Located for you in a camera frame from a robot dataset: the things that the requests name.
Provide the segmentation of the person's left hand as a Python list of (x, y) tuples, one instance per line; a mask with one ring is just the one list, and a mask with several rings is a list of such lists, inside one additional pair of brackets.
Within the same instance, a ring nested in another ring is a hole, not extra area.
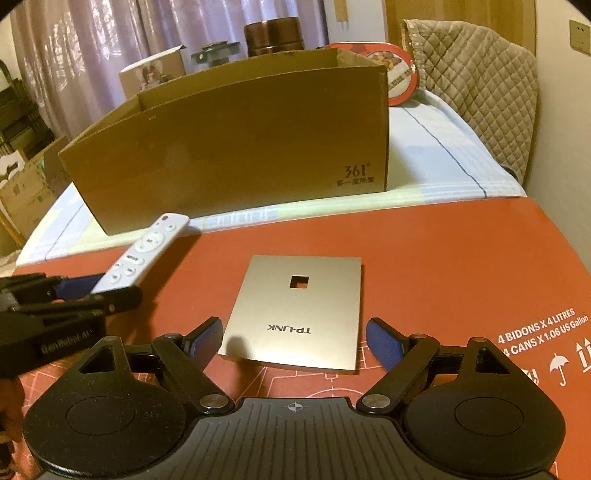
[(22, 440), (25, 392), (18, 377), (1, 380), (1, 478), (11, 479), (13, 443)]

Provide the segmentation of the silver TP-LINK flat box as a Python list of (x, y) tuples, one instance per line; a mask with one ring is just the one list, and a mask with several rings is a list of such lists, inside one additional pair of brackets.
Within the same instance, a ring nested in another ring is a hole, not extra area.
[(361, 297), (359, 257), (252, 256), (218, 353), (260, 363), (353, 371)]

